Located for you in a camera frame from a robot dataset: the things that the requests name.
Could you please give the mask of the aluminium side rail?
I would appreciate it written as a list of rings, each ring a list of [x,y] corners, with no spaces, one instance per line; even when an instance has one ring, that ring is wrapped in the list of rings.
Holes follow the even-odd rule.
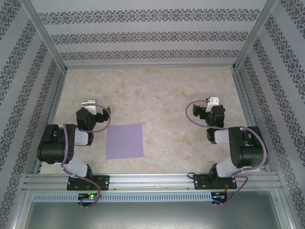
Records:
[[[241,76],[239,72],[237,72],[234,68],[231,70],[231,72],[246,124],[247,126],[256,126],[257,123],[251,110],[250,102],[248,100],[246,90],[242,83]]]
[[[49,110],[48,118],[47,118],[47,121],[46,121],[45,125],[53,123],[53,121],[55,119],[58,104],[59,104],[58,100],[60,100],[60,96],[61,96],[61,92],[62,92],[62,88],[63,88],[63,85],[64,85],[66,75],[67,75],[67,72],[62,73],[61,76],[60,76],[60,79],[58,80],[56,90],[55,90],[55,94],[54,94],[53,99],[52,99],[51,108]],[[32,171],[30,172],[30,174],[39,173],[40,172],[40,167],[41,167],[41,162],[39,161],[39,159],[37,157],[37,154],[35,154],[35,160],[34,160]]]

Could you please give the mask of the controller board green light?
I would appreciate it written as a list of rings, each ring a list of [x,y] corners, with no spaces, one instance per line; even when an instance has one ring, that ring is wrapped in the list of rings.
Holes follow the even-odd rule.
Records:
[[[77,202],[85,204],[93,203],[98,197],[98,193],[79,193],[77,197]]]

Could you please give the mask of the aluminium mounting rail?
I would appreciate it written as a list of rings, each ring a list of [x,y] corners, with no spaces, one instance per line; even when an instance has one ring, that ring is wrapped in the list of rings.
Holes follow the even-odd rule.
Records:
[[[282,190],[277,172],[243,173],[248,177],[243,191]],[[109,174],[108,192],[183,192],[195,191],[193,181],[186,173],[161,174]],[[66,192],[66,174],[29,174],[22,186],[23,192],[59,193]]]

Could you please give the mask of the grey metal sheet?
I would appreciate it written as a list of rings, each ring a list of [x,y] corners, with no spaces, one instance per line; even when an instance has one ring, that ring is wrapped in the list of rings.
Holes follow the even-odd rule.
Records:
[[[25,229],[281,229],[270,205],[246,209],[236,202],[34,203]]]

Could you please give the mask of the aluminium frame post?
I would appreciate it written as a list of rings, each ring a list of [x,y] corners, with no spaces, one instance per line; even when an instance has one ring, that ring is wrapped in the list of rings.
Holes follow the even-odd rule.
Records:
[[[62,73],[66,73],[67,66],[65,65],[64,60],[62,59],[59,51],[57,50],[56,45],[52,40],[49,32],[47,31],[40,15],[36,11],[34,4],[32,3],[31,0],[19,0],[19,2],[21,3],[29,19],[32,21],[33,25],[35,26],[38,34],[40,35],[47,49],[49,50],[53,60],[56,62],[60,71]]]
[[[253,28],[251,29],[246,41],[241,48],[235,63],[232,66],[233,71],[237,71],[244,62],[247,54],[249,53],[252,45],[254,44],[255,40],[257,39],[261,29],[263,28],[265,22],[269,18],[269,15],[273,11],[275,5],[277,4],[278,0],[266,0],[264,7],[262,8],[260,14],[257,17],[256,22],[254,23]]]

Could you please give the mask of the controller board blue light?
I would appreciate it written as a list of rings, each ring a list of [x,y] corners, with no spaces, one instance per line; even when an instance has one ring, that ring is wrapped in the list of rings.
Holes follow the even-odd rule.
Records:
[[[227,191],[224,192],[212,192],[212,202],[215,204],[223,204],[227,201]]]

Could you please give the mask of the purple paper sheet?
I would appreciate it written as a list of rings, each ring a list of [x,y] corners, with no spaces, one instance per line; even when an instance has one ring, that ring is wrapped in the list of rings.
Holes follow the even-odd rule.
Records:
[[[111,125],[107,128],[106,160],[143,156],[142,124]]]

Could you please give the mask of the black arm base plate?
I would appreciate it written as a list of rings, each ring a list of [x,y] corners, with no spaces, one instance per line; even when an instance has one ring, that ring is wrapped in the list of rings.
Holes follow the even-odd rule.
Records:
[[[109,176],[94,175],[92,181],[100,187],[101,191],[107,191],[109,189],[109,184],[110,184]],[[97,187],[94,184],[87,182],[83,179],[69,177],[68,183],[67,183],[67,190],[68,191],[87,191],[87,190],[97,191]]]
[[[212,178],[208,174],[196,174],[194,176],[195,190],[225,190],[237,189],[236,180],[232,177]]]

